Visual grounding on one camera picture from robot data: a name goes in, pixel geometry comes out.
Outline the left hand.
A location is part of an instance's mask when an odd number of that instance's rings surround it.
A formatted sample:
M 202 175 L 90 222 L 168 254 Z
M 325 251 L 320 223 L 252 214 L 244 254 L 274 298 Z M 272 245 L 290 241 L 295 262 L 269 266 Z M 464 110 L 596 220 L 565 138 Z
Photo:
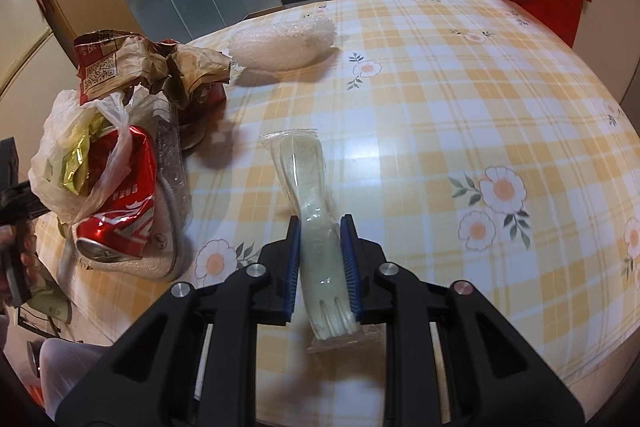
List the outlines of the left hand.
M 20 265 L 14 265 L 14 272 L 21 272 L 26 286 L 32 289 L 38 284 L 39 269 L 36 254 L 37 236 L 30 222 L 26 223 L 24 233 L 20 239 L 16 237 L 17 228 L 14 225 L 1 227 L 1 252 L 17 247 L 20 250 Z

